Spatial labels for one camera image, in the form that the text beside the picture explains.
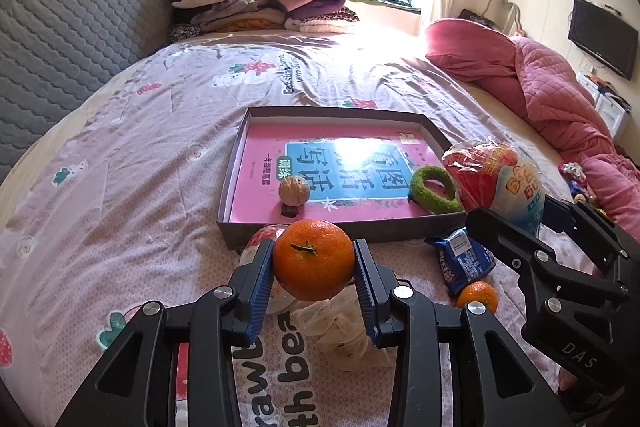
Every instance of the blue snack bag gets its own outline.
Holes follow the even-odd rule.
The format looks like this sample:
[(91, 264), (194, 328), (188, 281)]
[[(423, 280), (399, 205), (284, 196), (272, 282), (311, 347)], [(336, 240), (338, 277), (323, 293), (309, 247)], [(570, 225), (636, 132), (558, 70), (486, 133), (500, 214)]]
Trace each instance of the blue snack bag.
[(424, 241), (435, 247), (444, 282), (452, 297), (494, 269), (494, 254), (469, 238), (465, 227), (446, 237), (428, 237)]

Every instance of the red plastic bag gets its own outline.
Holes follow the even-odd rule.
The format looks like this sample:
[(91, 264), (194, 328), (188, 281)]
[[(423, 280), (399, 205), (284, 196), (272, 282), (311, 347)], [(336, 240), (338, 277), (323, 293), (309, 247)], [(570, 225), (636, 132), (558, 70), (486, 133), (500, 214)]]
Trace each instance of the red plastic bag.
[(489, 138), (454, 145), (442, 163), (466, 210), (485, 206), (536, 235), (545, 206), (540, 170), (524, 152)]

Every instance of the gray quilted mattress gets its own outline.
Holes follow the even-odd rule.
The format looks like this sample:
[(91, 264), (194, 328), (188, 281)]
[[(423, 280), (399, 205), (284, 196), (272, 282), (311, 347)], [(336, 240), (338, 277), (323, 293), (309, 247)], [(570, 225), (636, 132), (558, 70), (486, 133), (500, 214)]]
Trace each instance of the gray quilted mattress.
[(0, 0), (0, 182), (117, 73), (167, 44), (169, 0)]

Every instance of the white cabinet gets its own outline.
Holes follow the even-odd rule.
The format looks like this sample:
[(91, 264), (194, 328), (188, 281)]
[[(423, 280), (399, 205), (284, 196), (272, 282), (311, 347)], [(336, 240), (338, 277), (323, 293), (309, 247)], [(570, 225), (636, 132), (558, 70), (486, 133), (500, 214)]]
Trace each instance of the white cabinet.
[(598, 84), (596, 84), (595, 82), (591, 82), (589, 78), (582, 73), (578, 73), (577, 75), (575, 75), (575, 79), (582, 87), (584, 87), (584, 89), (591, 93), (591, 96), (593, 97), (593, 103), (594, 105), (596, 105), (598, 103), (598, 99), (600, 98)]
[(599, 97), (598, 103), (596, 104), (596, 111), (600, 114), (604, 123), (607, 124), (613, 142), (617, 143), (625, 132), (629, 115), (618, 102), (612, 100), (606, 94)]
[(588, 76), (582, 73), (575, 75), (575, 79), (578, 83), (584, 87), (595, 102), (596, 111), (600, 114), (604, 123), (607, 124), (607, 128), (611, 133), (611, 137), (614, 143), (617, 143), (625, 132), (626, 123), (629, 119), (629, 115), (625, 112), (623, 107), (610, 98), (608, 94), (602, 94), (598, 91), (598, 84), (591, 82)]

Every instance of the tangerine stem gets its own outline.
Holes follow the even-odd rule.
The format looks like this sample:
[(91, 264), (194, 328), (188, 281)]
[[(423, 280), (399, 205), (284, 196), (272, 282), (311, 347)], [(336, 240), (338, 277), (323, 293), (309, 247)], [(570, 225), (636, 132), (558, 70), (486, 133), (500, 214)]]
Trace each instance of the tangerine stem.
[(307, 252), (307, 253), (312, 253), (312, 254), (317, 254), (318, 251), (316, 250), (316, 247), (314, 247), (309, 241), (308, 239), (306, 240), (306, 245), (304, 247), (301, 247), (300, 245), (296, 245), (295, 243), (291, 243), (291, 248), (295, 248), (298, 251), (301, 252)]

